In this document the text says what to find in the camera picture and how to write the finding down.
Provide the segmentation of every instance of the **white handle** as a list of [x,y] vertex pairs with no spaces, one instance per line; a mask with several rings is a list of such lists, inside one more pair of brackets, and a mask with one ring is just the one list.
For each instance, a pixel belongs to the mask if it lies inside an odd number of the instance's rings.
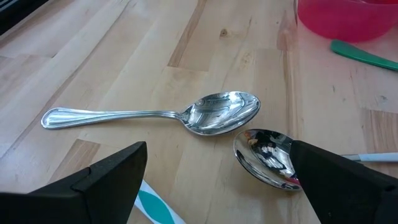
[[398,152],[359,154],[363,162],[398,162]]

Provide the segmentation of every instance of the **wooden table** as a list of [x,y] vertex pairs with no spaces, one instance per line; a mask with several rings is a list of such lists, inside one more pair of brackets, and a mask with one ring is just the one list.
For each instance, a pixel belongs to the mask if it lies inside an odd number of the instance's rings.
[[[358,47],[397,61],[397,36]],[[398,75],[329,43],[296,23],[292,0],[50,1],[0,37],[0,190],[29,192],[147,141],[144,178],[187,223],[318,223],[304,193],[248,174],[232,142],[265,128],[337,154],[398,151]],[[40,125],[57,106],[179,110],[231,90],[261,111],[213,138],[167,119]],[[148,222],[133,209],[129,223]]]

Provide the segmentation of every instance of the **spoon bowl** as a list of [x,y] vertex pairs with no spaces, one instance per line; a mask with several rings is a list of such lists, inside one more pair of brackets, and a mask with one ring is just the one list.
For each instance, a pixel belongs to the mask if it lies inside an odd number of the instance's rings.
[[87,111],[54,108],[43,115],[42,126],[61,129],[128,118],[169,118],[181,121],[191,132],[202,136],[224,134],[241,127],[260,110],[259,99],[239,91],[205,96],[185,111]]
[[[259,180],[278,189],[299,191],[302,186],[290,160],[290,150],[297,150],[291,148],[293,142],[276,131],[250,129],[235,137],[233,148],[242,166]],[[398,162],[398,152],[342,157],[357,162]]]

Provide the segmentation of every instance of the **plastic container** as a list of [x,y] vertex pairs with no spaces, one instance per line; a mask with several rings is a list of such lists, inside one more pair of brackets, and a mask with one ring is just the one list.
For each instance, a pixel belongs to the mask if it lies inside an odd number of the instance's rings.
[[313,32],[359,42],[385,34],[398,23],[398,0],[298,0],[298,17]]

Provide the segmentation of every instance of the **toothbrush handle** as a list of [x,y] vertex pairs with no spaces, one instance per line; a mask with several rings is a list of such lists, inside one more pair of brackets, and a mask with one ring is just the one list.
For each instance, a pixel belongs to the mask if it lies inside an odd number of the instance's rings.
[[398,162],[398,152],[344,155],[344,157],[358,162]]
[[348,57],[360,62],[368,63],[370,65],[375,65],[382,68],[387,68],[390,70],[398,71],[398,63],[387,60],[385,58],[367,53],[361,49],[352,46],[349,43],[332,40],[330,49],[336,54],[340,54],[344,57]]
[[134,205],[152,223],[185,224],[182,218],[144,180],[142,180]]

